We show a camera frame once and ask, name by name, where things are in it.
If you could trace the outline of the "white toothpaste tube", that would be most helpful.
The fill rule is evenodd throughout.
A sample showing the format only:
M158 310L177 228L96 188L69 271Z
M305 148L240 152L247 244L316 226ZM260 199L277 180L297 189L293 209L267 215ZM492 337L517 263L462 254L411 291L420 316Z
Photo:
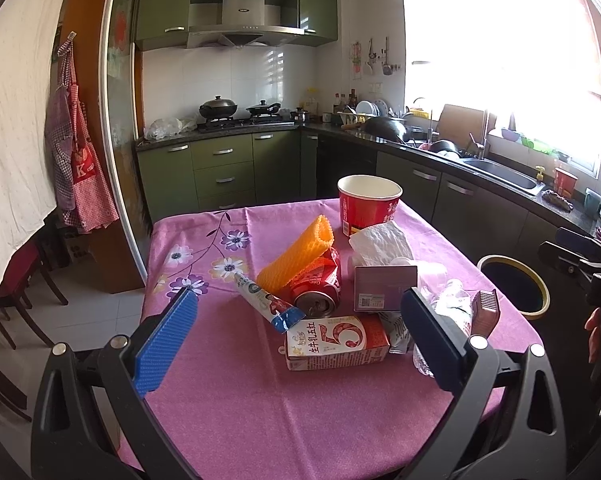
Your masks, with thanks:
M267 292L244 274L237 273L234 282L238 293L280 334L286 333L306 318L306 313L287 301Z

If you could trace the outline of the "red white milk carton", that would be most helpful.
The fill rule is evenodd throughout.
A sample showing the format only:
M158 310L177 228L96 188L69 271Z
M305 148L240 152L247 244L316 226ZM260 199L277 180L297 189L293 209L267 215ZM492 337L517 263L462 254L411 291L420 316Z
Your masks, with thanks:
M285 361L291 372L374 364L387 353L389 338L376 314L302 320L286 332Z

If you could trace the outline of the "clear plastic water bottle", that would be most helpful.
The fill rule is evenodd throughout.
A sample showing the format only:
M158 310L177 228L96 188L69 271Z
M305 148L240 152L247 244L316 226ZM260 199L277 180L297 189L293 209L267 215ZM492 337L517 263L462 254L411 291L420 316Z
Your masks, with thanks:
M422 285L419 292L437 314L451 318L465 336L471 335L473 321L471 297L460 280L452 278L438 294L432 292L427 285Z

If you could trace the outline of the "crushed red cola can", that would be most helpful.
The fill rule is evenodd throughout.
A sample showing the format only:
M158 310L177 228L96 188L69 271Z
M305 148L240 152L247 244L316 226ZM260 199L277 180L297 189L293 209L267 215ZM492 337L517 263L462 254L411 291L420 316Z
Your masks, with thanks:
M341 260L331 247L309 263L282 288L282 298L296 310L300 318L327 318L341 301Z

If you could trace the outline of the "black wok on stove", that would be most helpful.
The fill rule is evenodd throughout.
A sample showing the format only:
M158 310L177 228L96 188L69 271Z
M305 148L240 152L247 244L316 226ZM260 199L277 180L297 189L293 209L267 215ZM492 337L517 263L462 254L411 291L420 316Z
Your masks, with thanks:
M232 118L238 110L238 105L231 99L215 96L214 99L204 102L198 107L200 115L206 120Z

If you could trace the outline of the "white paper tissue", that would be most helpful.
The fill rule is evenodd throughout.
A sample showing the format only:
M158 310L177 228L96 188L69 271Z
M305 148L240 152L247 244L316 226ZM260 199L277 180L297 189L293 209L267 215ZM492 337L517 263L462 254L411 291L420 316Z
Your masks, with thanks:
M349 245L365 266L390 266L413 259L406 233L394 220L356 232L349 237Z

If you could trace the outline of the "pink floral tablecloth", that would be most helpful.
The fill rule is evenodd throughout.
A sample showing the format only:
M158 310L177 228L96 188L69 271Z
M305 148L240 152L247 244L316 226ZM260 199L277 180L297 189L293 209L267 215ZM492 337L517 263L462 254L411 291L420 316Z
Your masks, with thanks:
M236 291L317 217L341 224L337 200L180 214L156 223L142 312L163 311L184 286L197 318L146 400L206 479L371 479L415 456L450 396L411 356L292 372L284 338Z

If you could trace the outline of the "steel faucet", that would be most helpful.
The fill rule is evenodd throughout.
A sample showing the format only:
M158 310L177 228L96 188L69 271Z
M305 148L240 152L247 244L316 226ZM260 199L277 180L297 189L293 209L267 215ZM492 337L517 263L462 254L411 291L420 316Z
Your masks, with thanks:
M495 125L496 115L490 110L481 110L473 119L468 150L474 158L483 159L487 154L488 134L495 128Z

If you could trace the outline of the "mauve small box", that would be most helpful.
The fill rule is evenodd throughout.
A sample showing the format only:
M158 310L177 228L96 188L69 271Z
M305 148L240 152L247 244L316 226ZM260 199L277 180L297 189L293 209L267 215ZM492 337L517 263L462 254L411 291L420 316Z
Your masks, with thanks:
M417 266L357 266L354 311L398 312L405 291L417 285Z

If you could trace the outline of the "red paper cup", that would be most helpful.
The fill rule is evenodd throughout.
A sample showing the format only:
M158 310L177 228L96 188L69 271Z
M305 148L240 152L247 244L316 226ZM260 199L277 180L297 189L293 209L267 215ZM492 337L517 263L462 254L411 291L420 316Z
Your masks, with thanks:
M368 226L392 220L403 188L370 174L352 174L337 181L343 234L347 237Z

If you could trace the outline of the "silver snack wrapper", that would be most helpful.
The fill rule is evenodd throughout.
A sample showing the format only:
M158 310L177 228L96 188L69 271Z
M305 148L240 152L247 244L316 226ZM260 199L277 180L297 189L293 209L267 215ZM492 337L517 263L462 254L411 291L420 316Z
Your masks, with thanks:
M403 356L410 348L411 336L399 312L380 312L379 319L389 341L389 354Z

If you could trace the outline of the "pink small carton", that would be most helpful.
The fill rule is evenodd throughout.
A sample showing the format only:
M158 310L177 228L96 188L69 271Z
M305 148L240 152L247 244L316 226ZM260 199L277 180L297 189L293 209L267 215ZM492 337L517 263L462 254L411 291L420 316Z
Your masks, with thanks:
M488 338L500 318L497 290L480 290L472 300L472 335Z

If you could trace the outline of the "yellow rimmed trash bin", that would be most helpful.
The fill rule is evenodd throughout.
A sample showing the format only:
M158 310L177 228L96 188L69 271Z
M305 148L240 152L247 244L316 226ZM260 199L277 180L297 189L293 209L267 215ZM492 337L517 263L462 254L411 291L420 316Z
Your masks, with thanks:
M507 256L488 255L479 259L477 267L527 320L538 320L549 310L548 286L525 263Z

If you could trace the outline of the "steel sink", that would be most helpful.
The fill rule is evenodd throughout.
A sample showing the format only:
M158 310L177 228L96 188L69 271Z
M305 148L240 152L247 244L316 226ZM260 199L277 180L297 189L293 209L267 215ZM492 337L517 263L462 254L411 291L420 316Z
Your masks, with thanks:
M522 174L520 171L507 166L503 166L499 164L499 162L477 158L461 158L460 162L462 162L465 167L483 172L483 174L488 174L488 176L491 176L500 182L512 185L529 195L537 196L543 190L543 184L538 182L535 178L529 177L526 174Z

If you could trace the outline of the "orange foam net sleeve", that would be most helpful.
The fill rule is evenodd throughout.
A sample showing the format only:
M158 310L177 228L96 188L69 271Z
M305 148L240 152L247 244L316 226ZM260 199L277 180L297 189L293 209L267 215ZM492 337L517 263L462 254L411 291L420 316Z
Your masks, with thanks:
M333 243L331 223L324 214L319 214L285 252L260 271L256 283L267 292L279 292L330 249Z

